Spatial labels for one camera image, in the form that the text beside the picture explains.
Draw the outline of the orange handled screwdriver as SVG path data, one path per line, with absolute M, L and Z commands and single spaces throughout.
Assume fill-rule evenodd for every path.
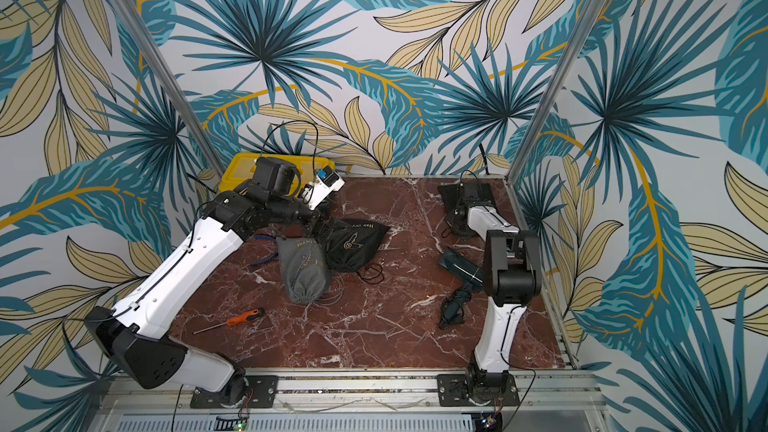
M 194 335 L 198 335 L 200 333 L 207 332 L 207 331 L 210 331 L 210 330 L 213 330 L 213 329 L 216 329 L 216 328 L 219 328 L 219 327 L 223 327 L 223 326 L 235 327 L 235 326 L 238 326 L 240 324 L 244 324 L 244 323 L 248 323 L 248 322 L 253 322 L 253 321 L 257 320 L 257 319 L 261 319 L 264 316 L 265 316 L 265 310 L 263 308 L 256 308 L 256 309 L 248 310 L 248 311 L 245 311 L 245 312 L 243 312 L 243 313 L 241 313 L 241 314 L 239 314 L 237 316 L 233 316 L 233 317 L 227 319 L 226 321 L 224 321 L 222 323 L 215 324 L 215 325 L 206 327 L 204 329 L 198 330 L 198 331 L 194 332 Z

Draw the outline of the blue handled cutting pliers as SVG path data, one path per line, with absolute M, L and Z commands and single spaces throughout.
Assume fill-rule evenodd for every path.
M 278 258 L 279 252 L 277 247 L 277 239 L 274 236 L 257 234 L 252 237 L 252 240 L 262 246 L 262 254 L 249 263 L 250 267 L 261 267 L 275 261 Z

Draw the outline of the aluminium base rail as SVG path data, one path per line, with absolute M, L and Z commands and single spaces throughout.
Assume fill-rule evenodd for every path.
M 247 406 L 216 407 L 190 386 L 141 389 L 115 380 L 92 431 L 607 431 L 596 379 L 569 370 L 514 371 L 511 395 L 477 404 L 451 369 L 251 369 Z

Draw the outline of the yellow and black toolbox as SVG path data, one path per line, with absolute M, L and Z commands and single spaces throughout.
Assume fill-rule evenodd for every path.
M 315 180 L 326 166 L 336 171 L 335 163 L 316 156 L 238 153 L 222 177 L 219 191 L 233 191 L 249 197 L 299 197 L 302 189 Z

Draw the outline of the grey fabric drawstring pouch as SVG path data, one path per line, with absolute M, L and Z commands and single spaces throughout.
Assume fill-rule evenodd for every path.
M 278 239 L 277 247 L 281 277 L 292 303 L 310 304 L 328 292 L 332 275 L 316 240 Z

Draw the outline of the black hair dryer bag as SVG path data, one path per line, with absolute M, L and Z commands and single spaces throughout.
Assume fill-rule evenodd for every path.
M 333 219 L 321 241 L 332 271 L 355 273 L 368 265 L 390 227 L 363 219 Z

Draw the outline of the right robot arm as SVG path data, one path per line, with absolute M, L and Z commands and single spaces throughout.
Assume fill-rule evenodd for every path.
M 535 232 L 511 224 L 492 205 L 466 207 L 459 217 L 484 240 L 479 278 L 488 308 L 465 381 L 468 400 L 485 405 L 511 392 L 514 336 L 543 283 L 540 242 Z

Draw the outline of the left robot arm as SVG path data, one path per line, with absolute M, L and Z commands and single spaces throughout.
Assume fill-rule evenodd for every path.
M 272 224 L 312 229 L 324 216 L 324 201 L 343 179 L 333 167 L 294 189 L 297 168 L 259 157 L 253 176 L 202 206 L 188 236 L 133 292 L 110 308 L 96 307 L 84 320 L 112 362 L 145 389 L 187 385 L 216 396 L 227 407 L 246 394 L 244 370 L 225 357 L 169 337 L 178 312 L 215 268 L 258 230 Z

